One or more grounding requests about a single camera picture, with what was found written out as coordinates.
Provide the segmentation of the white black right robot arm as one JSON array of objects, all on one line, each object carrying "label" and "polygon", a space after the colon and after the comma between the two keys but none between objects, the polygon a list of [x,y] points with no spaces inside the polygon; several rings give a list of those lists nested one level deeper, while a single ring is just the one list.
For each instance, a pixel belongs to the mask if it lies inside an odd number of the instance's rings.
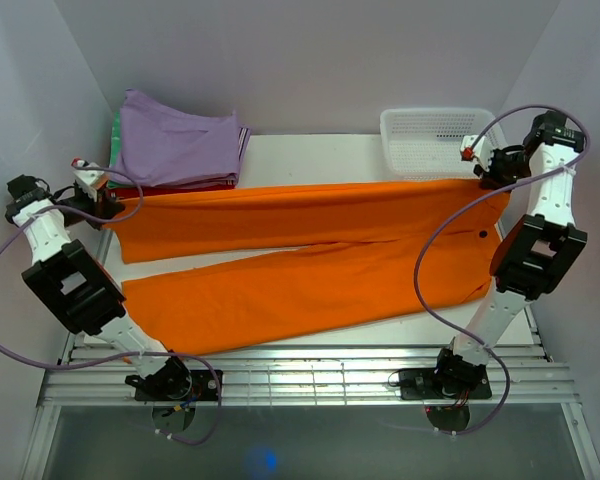
[{"label": "white black right robot arm", "polygon": [[571,167],[586,146],[583,132],[568,127],[563,112],[537,115],[519,145],[498,149],[487,140],[467,137],[462,158],[473,160],[481,188],[496,190],[537,178],[528,209],[501,241],[492,258],[488,293],[465,332],[443,348],[431,384],[443,397],[469,398],[486,387],[488,348],[529,304],[551,293],[584,249],[587,235],[576,226],[571,199]]}]

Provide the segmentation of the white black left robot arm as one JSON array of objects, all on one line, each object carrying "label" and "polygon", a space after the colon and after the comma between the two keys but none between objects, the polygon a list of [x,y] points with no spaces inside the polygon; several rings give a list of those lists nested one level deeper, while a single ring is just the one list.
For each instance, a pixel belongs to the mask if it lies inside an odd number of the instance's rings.
[{"label": "white black left robot arm", "polygon": [[136,373],[126,384],[151,400],[188,399],[193,379],[182,360],[168,356],[161,342],[131,319],[118,285],[80,241],[70,238],[67,228],[83,220],[82,212],[110,220],[124,211],[102,173],[75,176],[73,195],[65,199],[34,176],[7,183],[6,220],[24,229],[32,252],[32,266],[22,274],[25,284],[71,333],[98,338],[119,352],[136,351],[130,359]]}]

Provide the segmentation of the orange trousers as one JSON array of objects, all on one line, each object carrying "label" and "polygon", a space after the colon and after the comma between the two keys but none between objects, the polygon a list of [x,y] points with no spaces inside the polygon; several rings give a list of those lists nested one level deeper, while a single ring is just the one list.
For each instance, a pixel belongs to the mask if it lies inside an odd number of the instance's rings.
[{"label": "orange trousers", "polygon": [[211,354],[482,298],[509,197],[474,180],[247,188],[128,200],[127,264],[242,258],[126,280],[132,319]]}]

